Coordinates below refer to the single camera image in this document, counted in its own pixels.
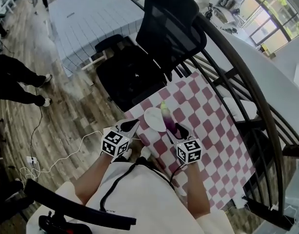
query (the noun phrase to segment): white shirt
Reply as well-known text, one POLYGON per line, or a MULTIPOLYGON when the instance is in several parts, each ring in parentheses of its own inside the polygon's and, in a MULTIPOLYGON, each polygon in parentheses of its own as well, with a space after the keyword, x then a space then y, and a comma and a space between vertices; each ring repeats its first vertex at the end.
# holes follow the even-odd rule
MULTIPOLYGON (((115 162, 107 169, 99 189, 86 204, 87 207, 99 210, 100 200, 105 196, 114 181, 124 174, 131 163, 115 162)), ((74 187, 68 190, 70 196, 76 198, 74 187)), ((155 172, 145 166, 138 165, 124 177, 110 194, 105 209, 113 214, 136 218, 136 225, 131 230, 116 230, 85 223, 92 233, 99 234, 234 234, 233 229, 223 211, 217 211, 195 220, 181 203, 170 185, 155 172)))

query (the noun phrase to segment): table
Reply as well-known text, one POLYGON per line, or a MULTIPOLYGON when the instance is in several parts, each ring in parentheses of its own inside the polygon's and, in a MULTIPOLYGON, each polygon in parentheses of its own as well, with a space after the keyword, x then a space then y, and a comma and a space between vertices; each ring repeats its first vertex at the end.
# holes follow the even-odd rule
POLYGON ((130 0, 56 0, 49 4, 54 42, 68 76, 102 40, 136 33, 144 12, 130 0))
MULTIPOLYGON (((151 95, 125 113, 127 118, 138 118, 137 134, 149 147, 164 171, 171 175, 180 162, 166 133, 151 129, 144 120, 149 107, 160 107, 165 101, 175 121, 194 130, 203 144, 203 155, 198 161, 211 209, 222 208, 241 192, 255 172, 249 153, 225 107, 209 83, 198 72, 151 95)), ((187 170, 174 177, 177 192, 186 197, 187 170)))

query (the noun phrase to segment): mesh chair back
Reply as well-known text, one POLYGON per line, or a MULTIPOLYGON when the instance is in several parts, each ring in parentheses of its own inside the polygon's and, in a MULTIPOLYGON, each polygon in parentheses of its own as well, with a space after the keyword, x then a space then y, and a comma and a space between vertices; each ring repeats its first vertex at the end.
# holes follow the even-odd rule
POLYGON ((137 43, 171 81, 172 70, 206 46, 206 35, 194 22, 194 0, 146 0, 137 43))

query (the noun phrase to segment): wooden floor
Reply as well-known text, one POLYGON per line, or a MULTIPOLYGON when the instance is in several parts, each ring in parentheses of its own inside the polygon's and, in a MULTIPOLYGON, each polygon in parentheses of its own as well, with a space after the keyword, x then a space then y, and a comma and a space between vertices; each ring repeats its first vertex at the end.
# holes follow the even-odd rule
MULTIPOLYGON (((94 81, 88 86, 77 75, 67 78, 58 59, 54 43, 47 37, 45 19, 48 12, 40 2, 33 8, 31 0, 17 0, 14 15, 8 15, 6 28, 10 29, 9 36, 3 41, 6 47, 14 52, 14 57, 23 62, 29 69, 39 75, 50 73, 53 79, 44 88, 37 89, 37 93, 52 99, 52 105, 42 108, 42 121, 32 139, 32 153, 36 156, 43 171, 48 171, 51 165, 59 158, 75 152, 80 145, 81 138, 93 131, 113 125, 123 118, 122 112, 107 100, 107 93, 101 85, 95 70, 89 71, 94 81)), ((25 90, 35 93, 32 86, 25 90)), ((7 177, 13 180, 19 177, 19 169, 27 166, 26 156, 30 156, 29 144, 33 129, 38 125, 41 112, 35 105, 24 105, 6 100, 0 100, 0 118, 4 119, 0 132, 6 139, 1 144, 1 168, 5 168, 7 177)), ((42 174, 39 183, 54 191, 63 182, 77 179, 96 160, 100 154, 99 133, 84 140, 79 153, 69 159, 62 160, 50 173, 42 174)), ((285 161, 288 167, 289 178, 287 186, 294 172, 292 160, 285 161)), ((29 217, 38 204, 31 206, 24 213, 29 217)), ((260 218, 246 210, 230 209, 228 204, 224 210, 227 213, 234 230, 243 230, 252 233, 262 222, 260 218)), ((0 233, 25 233, 25 223, 17 215, 0 226, 0 233)))

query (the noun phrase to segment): power strip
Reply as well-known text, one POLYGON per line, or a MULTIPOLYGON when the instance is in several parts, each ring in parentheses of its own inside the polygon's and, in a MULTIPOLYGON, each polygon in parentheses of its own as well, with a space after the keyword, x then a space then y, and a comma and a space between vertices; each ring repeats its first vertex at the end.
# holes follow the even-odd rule
POLYGON ((29 164, 35 164, 37 162, 37 158, 36 157, 27 156, 27 162, 29 164))

